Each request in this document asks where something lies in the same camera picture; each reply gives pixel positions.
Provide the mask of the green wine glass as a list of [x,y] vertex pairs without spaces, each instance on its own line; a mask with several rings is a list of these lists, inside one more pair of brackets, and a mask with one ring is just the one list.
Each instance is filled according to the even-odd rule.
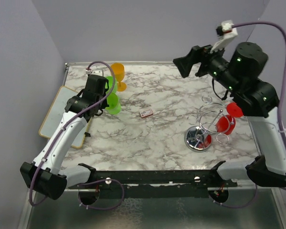
[[115,84],[113,84],[113,77],[112,76],[106,76],[105,77],[108,80],[108,85],[109,85],[109,90],[111,90],[111,88],[113,88],[112,93],[116,93],[117,92],[117,82],[115,82]]
[[105,109],[108,111],[109,114],[118,114],[121,111],[121,104],[120,104],[120,99],[115,93],[111,93],[107,97],[107,104],[108,107]]

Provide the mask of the orange plastic wine glass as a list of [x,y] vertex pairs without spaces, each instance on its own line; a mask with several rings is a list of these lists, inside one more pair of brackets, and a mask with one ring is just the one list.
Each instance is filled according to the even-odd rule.
[[125,76],[124,65],[121,63],[114,63],[111,68],[115,74],[115,79],[117,81],[117,91],[123,92],[126,90],[127,85],[123,82]]

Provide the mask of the red plastic wine glass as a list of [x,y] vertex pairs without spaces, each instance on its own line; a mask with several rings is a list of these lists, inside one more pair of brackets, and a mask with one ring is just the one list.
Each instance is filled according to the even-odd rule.
[[216,127],[218,133],[230,135],[236,126],[236,118],[240,118],[244,114],[242,109],[235,102],[229,103],[226,110],[228,114],[218,120]]

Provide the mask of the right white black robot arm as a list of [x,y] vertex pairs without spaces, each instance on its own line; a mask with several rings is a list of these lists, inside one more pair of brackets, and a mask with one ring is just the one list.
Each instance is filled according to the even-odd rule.
[[259,79],[268,60],[262,48],[252,42],[239,43],[231,60],[223,51],[211,52],[211,45],[194,46],[173,63],[183,78],[200,64],[197,77],[210,75],[230,94],[251,124],[261,155],[246,162],[223,162],[209,175],[219,187],[229,179],[249,179],[261,187],[286,187],[286,134],[278,120],[280,99],[274,86]]

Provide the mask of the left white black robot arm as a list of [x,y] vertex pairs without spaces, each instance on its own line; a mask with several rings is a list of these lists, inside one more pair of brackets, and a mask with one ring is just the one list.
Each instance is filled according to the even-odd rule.
[[32,162],[24,162],[20,167],[30,192],[56,200],[68,187],[79,183],[85,188],[94,186],[96,177],[91,167],[80,164],[62,170],[61,165],[76,138],[84,139],[89,121],[102,115],[108,107],[107,97],[111,91],[109,80],[95,74],[88,75],[79,93],[65,86],[59,89],[42,125],[52,130],[50,138]]

